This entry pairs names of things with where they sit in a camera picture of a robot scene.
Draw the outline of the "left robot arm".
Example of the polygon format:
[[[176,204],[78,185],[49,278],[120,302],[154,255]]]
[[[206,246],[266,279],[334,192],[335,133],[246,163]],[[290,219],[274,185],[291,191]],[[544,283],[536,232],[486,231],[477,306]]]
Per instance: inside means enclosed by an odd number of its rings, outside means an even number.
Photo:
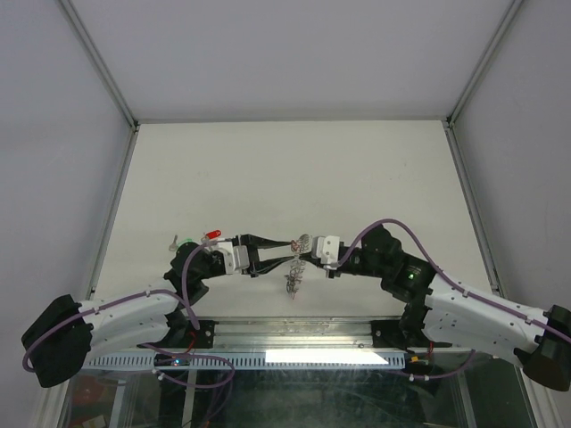
[[[186,338],[186,329],[201,328],[193,306],[209,291],[205,280],[265,275],[289,257],[262,260],[259,252],[289,244],[250,234],[206,235],[199,243],[180,244],[170,269],[139,292],[83,301],[62,295],[22,335],[23,369],[34,374],[41,387],[51,388],[106,354],[161,342],[177,346]]]

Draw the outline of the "red tag key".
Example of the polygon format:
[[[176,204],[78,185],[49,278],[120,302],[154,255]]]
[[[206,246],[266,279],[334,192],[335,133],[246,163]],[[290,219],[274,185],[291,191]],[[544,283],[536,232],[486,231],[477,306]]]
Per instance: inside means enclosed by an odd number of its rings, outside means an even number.
[[[221,240],[221,231],[219,229],[206,232],[203,234],[201,238],[201,243],[206,246],[215,245],[217,242]]]

